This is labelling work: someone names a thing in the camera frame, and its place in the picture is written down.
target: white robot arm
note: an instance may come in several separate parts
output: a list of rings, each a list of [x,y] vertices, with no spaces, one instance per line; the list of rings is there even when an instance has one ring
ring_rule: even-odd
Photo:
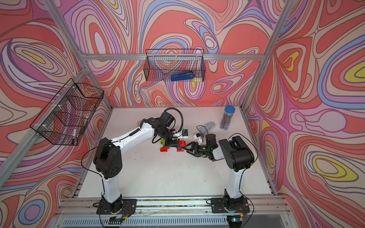
[[[122,196],[119,191],[118,174],[122,169],[122,156],[126,151],[153,136],[164,139],[166,147],[180,148],[178,138],[184,131],[182,125],[178,131],[167,128],[174,121],[174,117],[166,112],[169,109],[175,108],[166,109],[159,118],[144,119],[139,127],[124,135],[111,140],[103,138],[100,141],[100,147],[97,148],[93,162],[96,170],[103,177],[104,194],[100,203],[103,203],[104,208],[108,209],[108,213],[119,213],[123,206]],[[191,146],[191,148],[182,148],[195,157],[208,157],[212,161],[225,158],[231,172],[228,187],[224,191],[223,201],[225,208],[229,211],[235,211],[237,205],[242,205],[243,202],[239,185],[242,172],[244,169],[249,168],[254,161],[253,153],[239,136],[233,137],[229,141],[227,139],[220,140],[219,147],[215,135],[207,134],[206,142],[206,145],[198,145],[192,142],[186,146]]]

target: black mounting plate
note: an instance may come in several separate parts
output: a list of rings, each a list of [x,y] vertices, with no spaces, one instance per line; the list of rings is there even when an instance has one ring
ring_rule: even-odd
[[[122,199],[122,203],[118,206],[116,205],[118,208],[121,208],[121,210],[117,214],[112,214],[111,204],[102,197],[96,213],[98,215],[130,215],[131,213],[134,214],[136,210],[136,203],[137,199]]]
[[[234,208],[234,211],[229,211],[225,208],[223,198],[211,198],[210,203],[213,213],[242,213],[245,215],[250,212],[250,207],[248,206],[247,198],[244,198],[243,204],[236,206]]]

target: black wire basket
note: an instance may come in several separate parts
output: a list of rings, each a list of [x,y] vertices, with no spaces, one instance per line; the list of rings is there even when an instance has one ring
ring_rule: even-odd
[[[146,81],[203,82],[203,49],[146,49]]]
[[[103,97],[102,89],[73,82],[39,127],[30,127],[54,145],[77,146]]]

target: patterned wall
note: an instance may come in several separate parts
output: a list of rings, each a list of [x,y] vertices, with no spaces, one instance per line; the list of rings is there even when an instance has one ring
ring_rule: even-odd
[[[211,54],[255,47],[252,53],[263,53],[284,5],[282,0],[57,3],[81,50],[100,54],[144,53],[152,47],[202,47]]]
[[[112,106],[240,105],[258,61],[218,61],[204,82],[146,81],[144,61],[89,61]]]
[[[39,1],[0,1],[0,162],[80,67]]]
[[[42,0],[0,1],[0,161],[55,93],[79,71]],[[81,172],[107,109],[100,104],[77,147],[40,138],[0,189],[0,228],[45,227]]]
[[[60,1],[85,53],[144,53],[203,48],[205,53],[263,53],[281,0]],[[91,61],[113,106],[240,105],[258,61],[207,61],[204,82],[146,82],[143,61]]]
[[[245,106],[300,227],[365,227],[365,2],[301,0]]]

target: white table surface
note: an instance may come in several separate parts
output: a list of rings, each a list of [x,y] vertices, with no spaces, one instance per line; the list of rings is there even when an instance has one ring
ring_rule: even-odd
[[[198,133],[196,126],[210,121],[216,124],[210,133],[216,135],[217,143],[236,132],[250,139],[239,107],[236,107],[230,127],[226,131],[219,128],[224,107],[180,107],[178,109],[184,117],[183,129],[188,129],[189,132],[187,144],[194,141],[193,136]],[[143,118],[160,117],[164,110],[165,108],[115,108],[103,138],[112,139],[123,135],[136,128],[137,121]],[[174,110],[168,112],[176,118],[175,129],[179,129],[180,115]],[[249,142],[246,144],[256,158],[254,147]],[[160,148],[160,142],[152,144],[151,139],[146,139],[122,157],[123,168],[119,173],[119,188],[123,197],[224,194],[230,171],[224,159],[212,162],[208,158],[196,158],[186,152],[177,152],[176,148],[170,148],[168,152],[160,152]],[[90,169],[96,171],[94,163],[91,163]],[[245,174],[245,181],[241,185],[243,194],[271,193],[259,161],[245,171]],[[100,177],[88,172],[78,197],[100,197],[102,191]]]

